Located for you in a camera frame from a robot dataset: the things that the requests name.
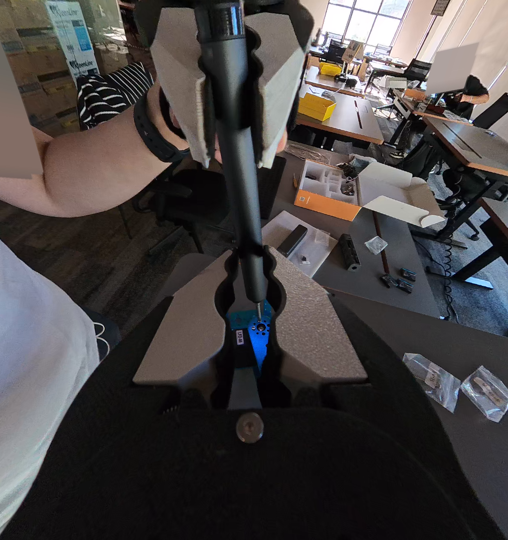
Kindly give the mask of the black rectangular case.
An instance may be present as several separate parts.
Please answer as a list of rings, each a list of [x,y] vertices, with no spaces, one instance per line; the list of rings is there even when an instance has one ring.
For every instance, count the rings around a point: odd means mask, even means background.
[[[290,234],[279,244],[277,251],[284,256],[289,258],[290,255],[295,251],[299,244],[303,241],[308,229],[303,225],[297,225]]]

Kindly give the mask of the black white striped cloth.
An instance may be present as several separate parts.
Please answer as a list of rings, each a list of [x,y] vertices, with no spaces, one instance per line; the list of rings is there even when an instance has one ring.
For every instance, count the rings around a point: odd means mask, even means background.
[[[103,76],[79,77],[76,85],[80,130],[92,129],[126,111],[153,83],[152,74],[141,62]]]

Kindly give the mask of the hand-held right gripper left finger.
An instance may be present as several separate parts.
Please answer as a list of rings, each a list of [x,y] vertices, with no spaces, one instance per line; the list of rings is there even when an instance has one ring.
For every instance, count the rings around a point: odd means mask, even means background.
[[[237,251],[226,251],[172,297],[133,383],[195,389],[212,407],[229,407],[234,360],[230,322]]]

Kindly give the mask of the orange white cardboard box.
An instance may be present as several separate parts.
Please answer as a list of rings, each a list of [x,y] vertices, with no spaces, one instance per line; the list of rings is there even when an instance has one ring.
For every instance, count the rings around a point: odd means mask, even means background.
[[[305,160],[294,205],[340,220],[353,221],[370,210],[420,228],[446,219],[423,179],[372,161],[356,175],[348,164],[331,166]]]

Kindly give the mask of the person's left hand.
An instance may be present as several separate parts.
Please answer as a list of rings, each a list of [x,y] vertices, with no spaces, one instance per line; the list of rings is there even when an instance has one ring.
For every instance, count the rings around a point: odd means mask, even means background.
[[[160,82],[156,78],[147,94],[148,117],[165,140],[179,150],[188,150],[189,143],[172,108],[168,106],[168,112],[163,113],[165,107],[161,106],[162,93]]]

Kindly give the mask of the small clear screw bag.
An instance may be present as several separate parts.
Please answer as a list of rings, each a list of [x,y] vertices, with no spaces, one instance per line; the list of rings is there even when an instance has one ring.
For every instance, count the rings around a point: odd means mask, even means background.
[[[499,423],[508,411],[507,386],[485,366],[468,375],[460,389],[489,421]]]
[[[403,363],[425,394],[453,414],[458,402],[461,381],[421,354],[405,353]]]

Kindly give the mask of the grid pane window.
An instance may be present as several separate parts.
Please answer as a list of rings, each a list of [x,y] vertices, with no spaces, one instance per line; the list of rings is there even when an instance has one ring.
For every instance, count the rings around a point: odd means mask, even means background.
[[[412,1],[328,1],[322,31],[368,46],[392,46]]]

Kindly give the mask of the grey desk wooden edge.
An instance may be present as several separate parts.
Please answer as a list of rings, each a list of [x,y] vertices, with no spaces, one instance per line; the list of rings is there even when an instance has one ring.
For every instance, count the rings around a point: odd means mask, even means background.
[[[332,150],[335,141],[349,142],[359,148],[384,143],[383,134],[368,100],[302,84],[299,96],[306,92],[332,98],[337,102],[331,118],[324,122],[298,113],[297,125],[308,128],[314,134],[314,147]]]

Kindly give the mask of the beige roller blind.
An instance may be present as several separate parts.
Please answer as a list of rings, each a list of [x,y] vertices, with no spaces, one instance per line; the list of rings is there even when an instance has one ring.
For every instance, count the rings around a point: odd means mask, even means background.
[[[508,1],[488,1],[479,22],[474,73],[495,99],[508,93]]]

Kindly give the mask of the dark grey electric screwdriver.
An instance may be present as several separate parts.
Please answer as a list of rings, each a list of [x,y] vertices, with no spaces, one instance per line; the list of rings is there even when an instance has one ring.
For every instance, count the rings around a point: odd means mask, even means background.
[[[249,55],[240,1],[199,1],[195,7],[202,65],[211,83],[221,155],[247,298],[262,319],[265,299],[257,167],[248,113]]]

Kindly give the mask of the stack of cardboard boxes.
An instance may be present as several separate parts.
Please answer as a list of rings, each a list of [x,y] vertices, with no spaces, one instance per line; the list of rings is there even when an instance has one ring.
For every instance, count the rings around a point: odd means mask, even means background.
[[[76,83],[45,1],[0,1],[0,42],[29,123],[52,137],[78,132]]]

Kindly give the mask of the white paper sheet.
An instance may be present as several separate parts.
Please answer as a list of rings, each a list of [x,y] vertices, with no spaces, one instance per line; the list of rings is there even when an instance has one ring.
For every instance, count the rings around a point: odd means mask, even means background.
[[[303,220],[300,220],[289,212],[282,211],[262,227],[263,243],[264,245],[277,248],[297,225],[305,226],[308,229],[308,233],[295,251],[287,259],[290,260],[291,263],[299,268],[305,275],[312,278],[322,266],[326,258],[330,255],[332,249],[337,245],[336,239],[331,237],[329,246],[322,246],[315,243],[314,238],[316,231],[318,230],[316,227],[311,226]],[[300,263],[299,257],[302,254],[310,259],[310,266],[302,265]]]

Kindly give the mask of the dark desk wooden edge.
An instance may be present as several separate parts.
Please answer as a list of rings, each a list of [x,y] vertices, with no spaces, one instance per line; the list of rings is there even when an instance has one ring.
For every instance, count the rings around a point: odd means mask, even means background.
[[[482,198],[480,204],[488,214],[488,219],[480,228],[491,247],[454,273],[452,279],[491,291],[493,285],[489,281],[477,279],[475,274],[499,258],[508,266],[508,204],[488,198]]]
[[[508,142],[472,124],[435,117],[426,117],[424,121],[425,141],[442,153],[451,170],[460,176],[481,180],[484,186],[441,230],[412,228],[411,233],[417,238],[465,249],[466,244],[453,240],[452,235],[480,208],[481,198],[492,198],[499,187],[508,184]]]

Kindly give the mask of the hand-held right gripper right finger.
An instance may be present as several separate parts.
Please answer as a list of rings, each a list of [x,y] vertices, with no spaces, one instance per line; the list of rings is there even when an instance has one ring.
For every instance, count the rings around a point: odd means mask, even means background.
[[[304,389],[367,382],[328,292],[274,247],[264,247],[273,310],[260,373],[262,407],[289,407]]]

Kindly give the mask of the black textured block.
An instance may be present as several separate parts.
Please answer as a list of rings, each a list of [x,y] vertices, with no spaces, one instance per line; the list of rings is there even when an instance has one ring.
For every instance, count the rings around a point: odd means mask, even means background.
[[[348,233],[343,233],[339,237],[338,247],[343,259],[343,266],[345,270],[357,272],[361,267],[361,263],[351,235]]]

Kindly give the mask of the blue toy robot arm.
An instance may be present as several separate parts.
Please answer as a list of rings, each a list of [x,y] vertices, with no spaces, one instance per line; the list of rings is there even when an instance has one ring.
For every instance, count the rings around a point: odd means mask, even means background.
[[[235,368],[251,368],[256,379],[261,376],[263,362],[267,355],[272,328],[272,308],[264,300],[261,317],[257,311],[248,309],[229,312],[226,315],[232,334],[232,353]]]

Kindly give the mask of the white blue printed box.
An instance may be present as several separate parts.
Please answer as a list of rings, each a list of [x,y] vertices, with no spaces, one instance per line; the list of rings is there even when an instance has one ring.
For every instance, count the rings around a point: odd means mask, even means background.
[[[99,75],[80,4],[74,1],[46,1],[45,6],[73,80],[76,82],[82,76]]]

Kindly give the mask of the person's white shirt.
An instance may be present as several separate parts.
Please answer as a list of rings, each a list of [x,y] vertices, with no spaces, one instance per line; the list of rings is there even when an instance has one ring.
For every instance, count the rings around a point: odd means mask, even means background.
[[[89,316],[0,239],[0,535],[99,362]]]

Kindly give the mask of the black wristband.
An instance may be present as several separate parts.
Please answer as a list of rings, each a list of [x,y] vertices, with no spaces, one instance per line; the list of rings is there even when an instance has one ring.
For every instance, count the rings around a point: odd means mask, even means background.
[[[180,162],[189,155],[190,150],[180,150],[162,137],[147,114],[148,92],[145,91],[134,105],[134,123],[137,133],[148,150],[161,162]]]

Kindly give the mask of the grey desk orange edge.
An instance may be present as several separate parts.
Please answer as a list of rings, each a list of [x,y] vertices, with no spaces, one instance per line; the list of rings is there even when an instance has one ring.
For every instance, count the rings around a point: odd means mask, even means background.
[[[357,272],[345,270],[342,255],[338,248],[334,248],[313,279],[331,293],[349,293],[438,319],[440,310],[407,223],[383,214],[377,215],[380,236],[388,242],[385,252],[389,274],[398,278],[402,267],[416,272],[417,280],[412,293],[398,288],[389,289],[379,279],[384,271],[382,257],[373,255],[364,245],[367,240],[377,235],[372,211],[361,209],[353,221],[346,221],[294,206],[296,189],[293,178],[299,179],[304,168],[304,159],[286,152],[279,155],[286,159],[286,166],[270,218],[273,219],[281,211],[286,211],[314,228],[330,233],[335,239],[342,233],[348,233],[352,236],[361,262],[361,268]]]

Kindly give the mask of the person's left forearm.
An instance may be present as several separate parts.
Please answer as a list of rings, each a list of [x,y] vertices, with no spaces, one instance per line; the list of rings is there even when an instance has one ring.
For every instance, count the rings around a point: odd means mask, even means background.
[[[36,214],[73,218],[109,210],[169,166],[144,144],[133,106],[84,132],[51,138],[31,129],[43,172],[31,179],[0,176],[0,200]]]

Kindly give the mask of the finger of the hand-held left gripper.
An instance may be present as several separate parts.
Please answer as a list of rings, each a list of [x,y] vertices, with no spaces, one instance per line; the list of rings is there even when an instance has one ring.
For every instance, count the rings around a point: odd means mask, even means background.
[[[206,73],[195,11],[161,8],[151,53],[165,98],[192,158],[203,166],[218,160],[220,88]]]
[[[307,14],[255,13],[245,18],[256,37],[252,57],[253,144],[258,168],[271,168],[296,98],[307,46]]]

